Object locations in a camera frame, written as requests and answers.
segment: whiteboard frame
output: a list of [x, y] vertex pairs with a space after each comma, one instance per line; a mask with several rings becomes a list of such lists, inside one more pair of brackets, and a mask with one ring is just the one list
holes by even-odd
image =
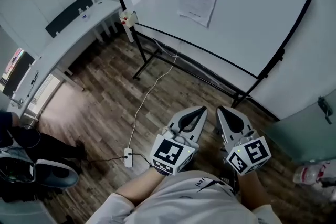
[[[123, 1], [123, 0], [119, 0], [119, 1], [120, 1], [120, 3], [121, 3], [121, 6], [122, 6], [123, 10], [127, 9], [127, 7], [126, 7], [124, 1]], [[185, 43], [187, 43], [187, 44], [189, 44], [189, 45], [191, 45], [191, 46], [193, 46], [193, 47], [196, 47], [196, 48], [198, 48], [198, 49], [200, 49], [200, 50], [202, 50], [202, 51], [205, 51], [205, 52], [207, 52], [207, 53], [209, 53], [209, 54], [211, 54], [211, 55], [213, 55], [213, 56], [215, 56], [215, 57], [217, 57], [217, 58], [219, 58], [219, 59], [221, 59], [221, 60], [223, 60], [223, 61], [225, 61], [225, 62], [231, 64], [231, 65], [233, 65], [234, 67], [236, 67], [236, 68], [242, 70], [243, 72], [245, 72], [245, 73], [249, 74], [250, 76], [254, 77], [255, 79], [257, 79], [257, 81], [256, 81], [256, 82], [255, 82], [255, 83], [254, 83], [254, 84], [253, 84], [253, 85], [252, 85], [252, 86], [245, 92], [245, 94], [243, 94], [241, 97], [239, 97], [239, 94], [241, 94], [241, 92], [243, 92], [243, 91], [242, 91], [242, 90], [237, 91], [237, 90], [236, 90], [237, 87], [232, 87], [232, 90], [235, 90], [235, 91], [236, 91], [236, 94], [235, 94], [235, 95], [237, 96], [236, 98], [234, 98], [234, 102], [233, 102], [233, 104], [232, 104], [232, 107], [236, 107], [238, 104], [240, 104], [240, 103], [242, 102], [243, 99], [249, 97], [250, 100], [251, 100], [255, 105], [257, 105], [259, 108], [261, 108], [262, 110], [264, 110], [267, 114], [271, 115], [273, 118], [277, 119], [276, 116], [274, 116], [272, 113], [270, 113], [270, 112], [267, 111], [265, 108], [263, 108], [260, 104], [258, 104], [255, 100], [253, 100], [252, 97], [249, 96], [249, 94], [253, 91], [253, 89], [254, 89], [255, 87], [257, 87], [257, 86], [261, 83], [261, 81], [262, 81], [264, 78], [266, 78], [266, 77], [268, 76], [268, 73], [272, 70], [272, 68], [275, 66], [275, 64], [276, 64], [279, 60], [280, 60], [280, 61], [282, 60], [282, 57], [283, 57], [283, 55], [284, 55], [284, 53], [285, 53], [285, 46], [287, 45], [288, 41], [289, 41], [290, 38], [293, 36], [294, 32], [296, 31], [296, 29], [298, 28], [299, 24], [301, 23], [301, 21], [302, 21], [304, 15], [305, 15], [305, 13], [306, 13], [306, 11], [307, 11], [307, 9], [308, 9], [310, 3], [311, 3], [311, 1], [312, 1], [312, 0], [306, 0], [306, 1], [305, 1], [304, 6], [303, 6], [301, 12], [300, 12], [300, 14], [299, 14], [297, 20], [295, 21], [293, 27], [291, 28], [290, 32], [288, 33], [287, 37], [284, 39], [284, 41], [282, 42], [282, 44], [280, 45], [280, 47], [278, 48], [278, 50], [276, 51], [276, 53], [273, 55], [273, 57], [269, 60], [269, 62], [266, 64], [266, 66], [263, 68], [263, 70], [262, 70], [262, 71], [260, 72], [260, 74], [257, 75], [257, 76], [254, 75], [254, 74], [252, 74], [251, 72], [247, 71], [246, 69], [244, 69], [244, 68], [242, 68], [242, 67], [240, 67], [240, 66], [234, 64], [233, 62], [231, 62], [231, 61], [229, 61], [229, 60], [227, 60], [227, 59], [225, 59], [225, 58], [223, 58], [223, 57], [221, 57], [221, 56], [219, 56], [219, 55], [217, 55], [217, 54], [215, 54], [215, 53], [213, 53], [213, 52], [211, 52], [211, 51], [209, 51], [209, 50], [206, 50], [206, 49], [204, 49], [204, 48], [202, 48], [202, 47], [200, 47], [200, 46], [198, 46], [198, 45], [196, 45], [196, 44], [193, 44], [193, 43], [191, 43], [191, 42], [189, 42], [189, 41], [187, 41], [187, 40], [184, 40], [184, 39], [182, 39], [182, 38], [180, 38], [180, 37], [174, 36], [174, 35], [172, 35], [172, 34], [169, 34], [169, 33], [165, 32], [165, 31], [162, 31], [162, 30], [160, 30], [160, 29], [156, 29], [156, 28], [153, 28], [153, 27], [150, 27], [150, 26], [147, 26], [147, 25], [143, 25], [143, 24], [140, 24], [140, 23], [137, 23], [137, 25], [142, 26], [142, 27], [146, 27], [146, 28], [148, 28], [148, 29], [157, 31], [157, 32], [159, 32], [159, 33], [168, 35], [168, 36], [170, 36], [170, 37], [173, 37], [173, 38], [175, 38], [175, 39], [177, 39], [177, 40], [179, 40], [179, 41], [185, 42]], [[139, 34], [135, 29], [133, 29], [132, 32], [133, 32], [134, 34], [136, 34], [136, 35]], [[142, 48], [141, 48], [141, 44], [137, 44], [137, 45], [139, 46], [139, 50], [140, 50], [140, 52], [143, 54], [143, 51], [142, 51]], [[156, 58], [159, 58], [159, 59], [161, 58], [161, 57], [157, 57], [155, 54], [151, 54], [151, 55], [152, 55], [151, 58], [152, 58], [152, 57], [156, 57]], [[144, 66], [141, 67], [140, 70], [142, 70], [143, 68], [145, 68], [145, 66], [146, 66], [147, 64], [148, 64], [148, 62], [145, 61]], [[221, 82], [223, 82], [224, 85], [226, 85], [226, 86], [230, 85], [230, 82], [229, 82], [229, 81], [226, 81], [225, 79], [221, 79]], [[212, 85], [212, 86], [214, 86], [215, 88], [218, 88], [218, 87], [216, 87], [215, 85], [213, 85], [211, 82], [207, 82], [207, 83], [210, 84], [210, 85]]]

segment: white cable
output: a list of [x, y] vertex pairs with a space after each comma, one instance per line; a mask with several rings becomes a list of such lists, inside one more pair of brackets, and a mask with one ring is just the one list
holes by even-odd
[[160, 44], [154, 39], [154, 38], [152, 38], [154, 41], [155, 41], [155, 43], [166, 53], [166, 54], [168, 54], [170, 57], [177, 57], [177, 54], [176, 55], [171, 55], [169, 52], [167, 52], [164, 48], [162, 48], [161, 46], [160, 46]]
[[38, 143], [40, 143], [40, 141], [41, 141], [41, 133], [40, 133], [38, 130], [36, 130], [35, 128], [34, 128], [34, 130], [35, 130], [36, 132], [38, 132], [38, 134], [40, 135], [40, 137], [39, 137], [37, 143], [36, 143], [34, 146], [26, 147], [26, 148], [33, 148], [33, 147], [36, 147], [36, 146], [38, 145]]
[[[173, 64], [176, 62], [178, 56], [179, 56], [179, 53], [178, 53], [178, 51], [176, 51], [176, 55], [173, 56], [173, 57], [175, 57]], [[133, 130], [132, 130], [131, 138], [130, 138], [130, 141], [129, 141], [129, 143], [128, 143], [128, 147], [127, 147], [127, 148], [130, 148], [130, 144], [131, 144], [131, 141], [132, 141], [132, 138], [133, 138], [134, 130], [135, 130], [135, 127], [136, 127], [136, 124], [137, 124], [137, 123], [136, 123], [136, 122], [137, 122], [137, 121], [136, 121], [136, 120], [137, 120], [137, 117], [136, 117], [136, 116], [138, 115], [138, 112], [140, 111], [142, 105], [144, 104], [144, 102], [145, 102], [145, 100], [146, 100], [148, 94], [154, 89], [154, 87], [156, 86], [157, 82], [158, 82], [162, 77], [164, 77], [165, 75], [167, 75], [167, 74], [173, 69], [173, 67], [174, 67], [174, 65], [171, 66], [171, 68], [168, 70], [167, 73], [163, 74], [162, 76], [160, 76], [160, 77], [156, 80], [154, 86], [147, 92], [145, 98], [143, 99], [143, 101], [142, 101], [140, 107], [138, 108], [138, 110], [137, 110], [137, 112], [136, 112], [136, 114], [135, 114], [135, 116], [134, 116], [134, 126], [133, 126]]]

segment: black chair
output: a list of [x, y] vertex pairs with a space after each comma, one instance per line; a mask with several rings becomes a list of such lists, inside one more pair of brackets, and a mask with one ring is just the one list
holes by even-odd
[[47, 32], [54, 38], [56, 33], [60, 33], [66, 28], [76, 17], [78, 17], [78, 9], [86, 10], [86, 7], [93, 5], [92, 0], [76, 0], [69, 7], [63, 10], [50, 24], [47, 25]]

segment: whiteboard stand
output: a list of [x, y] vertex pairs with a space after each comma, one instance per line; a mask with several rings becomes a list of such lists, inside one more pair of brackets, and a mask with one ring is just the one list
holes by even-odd
[[[123, 10], [126, 10], [127, 7], [126, 7], [126, 5], [125, 5], [125, 1], [124, 1], [124, 0], [119, 0], [119, 1], [120, 1], [121, 6], [122, 6], [122, 9], [123, 9]], [[161, 33], [161, 34], [168, 35], [168, 36], [170, 36], [170, 37], [172, 37], [172, 38], [175, 38], [175, 39], [177, 39], [177, 40], [179, 40], [179, 41], [182, 41], [182, 42], [185, 42], [185, 43], [187, 43], [187, 44], [189, 44], [189, 45], [191, 45], [191, 46], [194, 46], [194, 47], [196, 47], [196, 48], [198, 48], [198, 49], [200, 49], [200, 50], [202, 50], [202, 51], [205, 51], [205, 52], [207, 52], [207, 53], [209, 53], [209, 54], [211, 54], [211, 55], [213, 55], [213, 56], [215, 56], [215, 57], [217, 57], [217, 58], [219, 58], [219, 59], [221, 59], [221, 60], [223, 60], [223, 61], [225, 61], [225, 62], [227, 62], [227, 63], [229, 63], [229, 64], [231, 64], [231, 65], [233, 65], [233, 66], [235, 66], [236, 68], [238, 68], [238, 69], [242, 70], [243, 72], [249, 74], [250, 76], [254, 77], [254, 78], [256, 79], [256, 82], [255, 82], [255, 83], [254, 83], [254, 84], [253, 84], [247, 91], [243, 91], [243, 90], [237, 88], [236, 86], [232, 85], [230, 82], [228, 82], [228, 81], [226, 81], [225, 79], [219, 77], [217, 74], [215, 74], [215, 73], [211, 72], [210, 70], [204, 68], [204, 67], [201, 66], [199, 63], [195, 62], [194, 60], [190, 59], [189, 57], [187, 57], [187, 56], [185, 56], [185, 55], [182, 55], [182, 54], [181, 54], [181, 55], [179, 55], [179, 56], [180, 56], [182, 59], [188, 61], [189, 63], [191, 63], [191, 64], [197, 66], [198, 68], [201, 68], [204, 72], [206, 72], [207, 74], [211, 75], [214, 79], [218, 80], [218, 81], [221, 82], [223, 85], [229, 87], [233, 93], [232, 93], [232, 92], [229, 92], [229, 91], [227, 91], [227, 90], [225, 90], [225, 89], [222, 89], [222, 88], [220, 88], [219, 86], [217, 86], [217, 85], [211, 83], [210, 81], [207, 81], [206, 79], [204, 79], [204, 78], [198, 76], [197, 74], [194, 74], [194, 73], [190, 72], [189, 70], [186, 70], [185, 68], [180, 67], [178, 64], [173, 63], [173, 62], [171, 62], [171, 61], [169, 61], [169, 60], [167, 60], [167, 59], [161, 57], [161, 56], [160, 56], [160, 54], [161, 54], [160, 49], [157, 49], [155, 52], [151, 52], [151, 51], [149, 51], [149, 50], [147, 50], [147, 49], [142, 48], [142, 45], [141, 45], [141, 43], [140, 43], [140, 41], [139, 41], [139, 39], [138, 39], [138, 35], [143, 36], [143, 37], [145, 37], [145, 38], [147, 38], [147, 39], [149, 39], [149, 40], [151, 40], [151, 38], [149, 38], [149, 37], [147, 37], [147, 36], [145, 36], [145, 35], [143, 35], [143, 34], [137, 32], [137, 31], [134, 29], [134, 27], [131, 27], [130, 30], [131, 30], [131, 32], [132, 32], [134, 41], [135, 41], [135, 43], [137, 44], [137, 47], [138, 47], [138, 49], [139, 49], [139, 52], [140, 52], [140, 54], [141, 54], [141, 56], [142, 56], [142, 59], [143, 59], [143, 61], [144, 61], [144, 64], [143, 64], [143, 65], [140, 67], [140, 69], [135, 73], [135, 75], [133, 76], [133, 78], [134, 78], [134, 79], [139, 79], [139, 75], [140, 75], [141, 72], [142, 72], [142, 71], [143, 71], [143, 70], [150, 64], [150, 62], [152, 61], [152, 59], [157, 58], [157, 59], [160, 59], [160, 60], [162, 60], [162, 61], [164, 61], [164, 62], [166, 62], [166, 63], [168, 63], [168, 64], [170, 64], [170, 65], [172, 65], [172, 66], [174, 66], [174, 67], [176, 67], [176, 68], [178, 68], [178, 69], [180, 69], [180, 70], [182, 70], [182, 71], [184, 71], [184, 72], [186, 72], [186, 73], [188, 73], [188, 74], [190, 74], [190, 75], [193, 76], [193, 77], [196, 77], [196, 78], [198, 78], [198, 79], [204, 81], [205, 83], [209, 84], [209, 85], [212, 86], [213, 88], [215, 88], [215, 89], [219, 90], [220, 92], [223, 92], [223, 93], [225, 93], [226, 95], [230, 96], [231, 98], [233, 98], [233, 103], [232, 103], [232, 107], [233, 107], [233, 108], [235, 108], [236, 106], [238, 106], [244, 99], [247, 99], [247, 100], [249, 100], [250, 102], [252, 102], [254, 105], [258, 106], [260, 109], [262, 109], [264, 112], [266, 112], [267, 114], [269, 114], [269, 115], [272, 116], [273, 118], [277, 119], [277, 117], [275, 117], [272, 113], [270, 113], [270, 112], [267, 111], [265, 108], [263, 108], [259, 103], [257, 103], [257, 102], [250, 96], [250, 93], [253, 91], [253, 89], [255, 89], [255, 88], [262, 82], [262, 80], [263, 80], [264, 78], [267, 78], [269, 72], [270, 72], [270, 71], [272, 70], [272, 68], [276, 65], [276, 63], [277, 63], [278, 61], [282, 61], [282, 57], [283, 57], [283, 55], [284, 55], [284, 53], [285, 53], [285, 46], [286, 46], [286, 44], [288, 43], [289, 39], [290, 39], [290, 38], [292, 37], [292, 35], [294, 34], [294, 32], [295, 32], [295, 30], [297, 29], [297, 27], [299, 26], [299, 24], [300, 24], [300, 22], [301, 22], [303, 16], [305, 15], [305, 13], [306, 13], [306, 11], [307, 11], [307, 9], [308, 9], [310, 3], [311, 3], [311, 0], [302, 0], [302, 1], [303, 1], [304, 5], [303, 5], [301, 11], [296, 9], [297, 14], [298, 14], [298, 17], [297, 17], [297, 18], [296, 18], [296, 17], [294, 18], [294, 20], [293, 20], [293, 21], [294, 21], [294, 24], [293, 24], [292, 28], [289, 28], [289, 30], [290, 30], [289, 33], [288, 33], [288, 34], [286, 33], [287, 35], [285, 36], [284, 41], [282, 42], [281, 46], [277, 48], [277, 50], [275, 51], [275, 54], [274, 54], [273, 56], [270, 55], [270, 58], [269, 58], [270, 60], [268, 61], [268, 63], [266, 64], [266, 66], [263, 68], [263, 70], [259, 73], [259, 75], [256, 75], [256, 72], [249, 71], [248, 69], [245, 69], [245, 68], [239, 66], [238, 64], [234, 63], [233, 61], [230, 61], [230, 60], [228, 60], [228, 59], [225, 59], [225, 58], [221, 57], [219, 54], [216, 54], [215, 52], [213, 52], [213, 51], [211, 51], [211, 50], [208, 50], [207, 48], [202, 47], [202, 44], [200, 44], [200, 45], [198, 46], [197, 44], [192, 43], [192, 42], [186, 40], [187, 38], [188, 38], [188, 39], [191, 38], [190, 36], [188, 36], [188, 37], [186, 37], [185, 39], [183, 39], [183, 38], [181, 38], [180, 36], [178, 36], [179, 34], [172, 35], [172, 33], [174, 34], [174, 33], [176, 32], [176, 29], [173, 29], [173, 28], [172, 28], [171, 30], [172, 30], [172, 31], [175, 31], [175, 32], [168, 33], [168, 32], [166, 32], [166, 31], [167, 31], [166, 29], [154, 28], [154, 27], [151, 27], [151, 26], [149, 26], [149, 25], [142, 24], [142, 20], [141, 20], [141, 18], [139, 18], [139, 16], [138, 16], [138, 20], [139, 20], [139, 22], [137, 23], [138, 25], [140, 25], [140, 26], [142, 26], [142, 27], [146, 27], [146, 28], [151, 29], [151, 30], [154, 30], [154, 31], [157, 31], [157, 32], [159, 32], [159, 33]], [[161, 43], [161, 46], [165, 47], [165, 48], [166, 48], [167, 50], [169, 50], [169, 51], [174, 51], [174, 52], [176, 53], [176, 50], [170, 48], [169, 46], [166, 46], [165, 44], [162, 44], [162, 43]], [[144, 53], [149, 54], [150, 57], [147, 59]]]

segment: plastic bottle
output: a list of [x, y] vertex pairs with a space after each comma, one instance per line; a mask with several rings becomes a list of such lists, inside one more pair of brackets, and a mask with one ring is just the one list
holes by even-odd
[[325, 168], [323, 164], [300, 166], [294, 173], [293, 182], [306, 185], [315, 184], [323, 176]]
[[79, 16], [81, 16], [81, 18], [84, 20], [84, 21], [87, 21], [90, 17], [90, 15], [88, 14], [88, 12], [84, 12], [81, 8], [78, 9], [78, 12], [79, 12]]

